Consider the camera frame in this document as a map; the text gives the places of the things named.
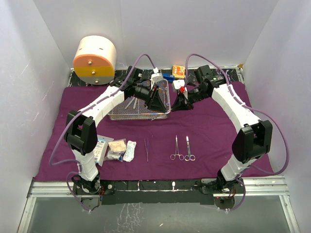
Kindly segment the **wire mesh metal tray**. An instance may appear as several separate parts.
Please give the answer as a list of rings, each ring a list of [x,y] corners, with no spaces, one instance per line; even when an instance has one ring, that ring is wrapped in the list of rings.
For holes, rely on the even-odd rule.
[[[166,107],[166,111],[168,111],[171,108],[169,83],[167,80],[163,79],[157,84],[159,86],[159,95]],[[123,103],[113,108],[108,113],[109,118],[111,120],[156,120],[166,119],[168,117],[169,114],[165,115],[161,112],[148,110],[147,107],[144,106],[144,101],[140,99],[138,99],[135,109],[133,109],[134,102],[128,109],[124,109],[133,98],[134,97],[129,97]]]

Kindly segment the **purple cloth wrap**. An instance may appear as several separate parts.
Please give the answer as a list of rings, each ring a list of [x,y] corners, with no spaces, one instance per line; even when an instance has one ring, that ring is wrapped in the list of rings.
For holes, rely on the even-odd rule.
[[[68,112],[79,110],[105,91],[105,86],[72,86],[65,88],[51,138],[43,153],[36,181],[64,181],[69,172],[77,171],[74,154],[60,135]],[[97,127],[98,135],[126,139],[137,143],[131,162],[105,161],[98,167],[103,180],[177,180],[214,178],[232,155],[236,137],[234,125],[213,100],[195,103],[190,111],[170,113],[160,120],[113,121],[106,116]],[[175,136],[179,152],[187,155],[186,136],[195,161],[170,159],[175,153]],[[147,162],[144,139],[149,139]]]

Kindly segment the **thin metal tweezers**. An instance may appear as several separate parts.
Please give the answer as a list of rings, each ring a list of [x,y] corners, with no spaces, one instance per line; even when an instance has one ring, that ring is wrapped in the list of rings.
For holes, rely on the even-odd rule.
[[[144,139],[147,162],[149,162],[149,139]]]

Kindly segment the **metal surgical scissors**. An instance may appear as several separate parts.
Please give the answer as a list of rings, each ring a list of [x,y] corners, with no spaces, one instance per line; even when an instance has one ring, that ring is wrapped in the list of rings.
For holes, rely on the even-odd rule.
[[[184,160],[185,161],[195,161],[195,156],[191,153],[191,150],[190,150],[190,141],[189,141],[189,137],[186,136],[186,143],[187,143],[187,152],[188,154],[184,156]]]

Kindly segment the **beige bandage roll packet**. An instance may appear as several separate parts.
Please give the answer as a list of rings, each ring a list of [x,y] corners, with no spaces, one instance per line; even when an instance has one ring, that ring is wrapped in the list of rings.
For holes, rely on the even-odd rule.
[[[124,152],[127,149],[127,144],[124,139],[111,141],[108,145],[113,152]]]

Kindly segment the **white gauze packet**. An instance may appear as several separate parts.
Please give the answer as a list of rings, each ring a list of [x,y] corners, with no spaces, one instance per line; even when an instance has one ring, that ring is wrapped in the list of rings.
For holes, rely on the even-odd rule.
[[[97,135],[98,141],[96,147],[93,150],[93,155],[95,159],[95,163],[99,166],[103,165],[104,158],[107,152],[108,143],[112,142],[114,139],[110,137],[105,137],[102,135]]]

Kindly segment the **small blue white packet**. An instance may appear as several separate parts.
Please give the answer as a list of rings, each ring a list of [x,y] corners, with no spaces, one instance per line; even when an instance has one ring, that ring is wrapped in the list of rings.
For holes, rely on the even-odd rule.
[[[124,154],[125,154],[125,151],[114,152],[112,150],[109,150],[107,152],[106,156],[104,157],[104,160],[105,161],[117,160],[119,162],[122,162]]]

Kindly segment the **round white drawer box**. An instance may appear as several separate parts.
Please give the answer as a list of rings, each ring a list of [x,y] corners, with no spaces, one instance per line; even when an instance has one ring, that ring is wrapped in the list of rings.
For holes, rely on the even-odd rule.
[[[73,69],[85,83],[104,85],[115,76],[117,51],[107,38],[90,35],[81,39],[75,57]]]

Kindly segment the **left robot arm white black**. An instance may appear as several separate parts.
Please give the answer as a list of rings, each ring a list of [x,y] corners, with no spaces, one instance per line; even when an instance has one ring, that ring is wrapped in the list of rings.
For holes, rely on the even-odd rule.
[[[94,194],[100,190],[100,175],[93,153],[98,141],[97,126],[114,107],[128,97],[136,97],[144,101],[147,109],[166,112],[157,84],[163,80],[162,73],[154,68],[149,86],[142,85],[142,73],[141,69],[129,67],[126,75],[112,80],[107,89],[87,107],[68,113],[64,140],[78,166],[78,173],[72,181],[84,192]]]

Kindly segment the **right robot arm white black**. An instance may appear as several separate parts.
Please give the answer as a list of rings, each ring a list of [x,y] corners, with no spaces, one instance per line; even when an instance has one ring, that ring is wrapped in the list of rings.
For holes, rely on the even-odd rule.
[[[245,107],[233,86],[227,83],[226,74],[215,74],[208,65],[194,73],[199,85],[192,90],[186,88],[185,80],[173,81],[177,97],[172,111],[192,110],[194,103],[212,98],[233,123],[237,132],[231,147],[233,154],[218,171],[216,180],[205,185],[226,193],[242,180],[241,175],[252,163],[270,151],[273,126]]]

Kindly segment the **blue black stapler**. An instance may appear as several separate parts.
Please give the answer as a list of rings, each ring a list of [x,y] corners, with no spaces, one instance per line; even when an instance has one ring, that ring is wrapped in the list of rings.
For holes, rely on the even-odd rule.
[[[168,73],[163,73],[163,78],[166,79],[169,83],[172,83],[175,80],[175,77]]]

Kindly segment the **orange small box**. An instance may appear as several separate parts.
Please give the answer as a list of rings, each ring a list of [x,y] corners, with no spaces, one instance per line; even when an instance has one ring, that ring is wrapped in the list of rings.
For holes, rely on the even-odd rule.
[[[172,66],[172,75],[175,79],[184,79],[185,78],[185,67],[174,65]]]

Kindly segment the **black base frame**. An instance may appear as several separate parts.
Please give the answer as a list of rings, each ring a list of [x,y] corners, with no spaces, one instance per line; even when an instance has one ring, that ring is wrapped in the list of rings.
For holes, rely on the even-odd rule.
[[[129,203],[199,203],[213,205],[216,200],[224,207],[233,206],[235,197],[243,194],[243,186],[234,182],[232,188],[223,190],[215,187],[214,179],[190,180],[101,180],[101,189],[87,193],[73,183],[73,192],[82,200],[98,198],[102,205]]]

